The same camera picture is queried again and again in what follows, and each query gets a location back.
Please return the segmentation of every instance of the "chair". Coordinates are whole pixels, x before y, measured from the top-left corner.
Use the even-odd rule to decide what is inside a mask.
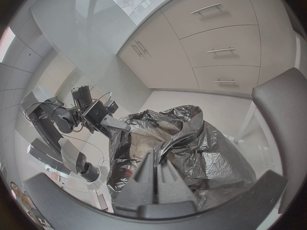
[[[235,137],[238,142],[253,117],[272,149],[275,172],[289,179],[278,213],[285,212],[296,198],[307,176],[307,79],[296,68],[257,86],[252,103]]]

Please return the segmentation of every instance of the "crumpled plastic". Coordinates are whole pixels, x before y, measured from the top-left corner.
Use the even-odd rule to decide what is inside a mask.
[[[199,107],[186,105],[159,113],[146,110],[122,117],[120,120],[131,129],[130,132],[110,132],[107,187],[112,200],[125,186],[146,152],[174,138],[183,125],[200,112]],[[243,155],[206,121],[200,125],[193,139],[175,143],[169,149],[167,159],[196,196],[198,211],[228,201],[256,181],[255,172]]]

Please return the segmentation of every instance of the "metal handle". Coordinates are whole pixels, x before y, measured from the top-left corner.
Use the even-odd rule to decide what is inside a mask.
[[[143,51],[143,53],[146,55],[146,49],[144,48],[144,46],[140,43],[140,41],[135,41],[136,44],[139,46],[139,48],[141,49],[141,51]]]
[[[219,2],[219,3],[213,4],[213,5],[204,7],[204,8],[202,8],[202,9],[195,10],[195,11],[193,11],[191,14],[198,13],[198,12],[201,12],[201,11],[203,11],[203,10],[207,10],[207,9],[210,9],[210,8],[213,8],[213,7],[217,7],[217,6],[220,6],[220,5],[221,5],[221,3]]]
[[[222,48],[222,49],[216,49],[216,50],[212,49],[210,51],[207,51],[207,53],[215,53],[215,52],[229,51],[229,50],[235,50],[235,48],[228,47],[228,48]]]
[[[237,82],[237,81],[233,81],[233,79],[231,81],[220,81],[220,79],[218,79],[218,81],[214,81],[214,82]]]
[[[132,45],[132,44],[130,44],[130,46],[134,49],[134,51],[141,57],[141,52],[138,52],[137,50],[136,50],[136,46],[135,45]]]

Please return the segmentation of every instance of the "silver bar handle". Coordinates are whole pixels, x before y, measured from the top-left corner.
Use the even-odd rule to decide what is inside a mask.
[[[220,79],[218,79],[218,81],[214,81],[214,82],[237,82],[237,81],[233,81],[233,79],[231,81],[220,81]]]
[[[146,49],[144,48],[144,46],[140,43],[140,41],[135,41],[136,44],[139,46],[139,48],[143,51],[143,53],[146,55]]]
[[[215,53],[215,52],[222,52],[222,51],[230,51],[230,50],[235,50],[235,48],[222,48],[222,49],[212,49],[210,51],[207,51],[207,53]]]
[[[217,6],[220,6],[220,5],[221,5],[221,3],[219,2],[219,3],[213,4],[213,5],[204,7],[204,8],[202,8],[202,9],[195,10],[195,11],[193,11],[191,14],[195,14],[195,13],[201,12],[201,11],[203,11],[203,10],[207,10],[207,9],[210,9],[210,8],[213,8],[213,7],[217,7]]]
[[[136,46],[135,45],[132,45],[132,44],[130,44],[130,46],[134,49],[134,51],[141,57],[141,52],[138,52],[137,50],[136,50]]]

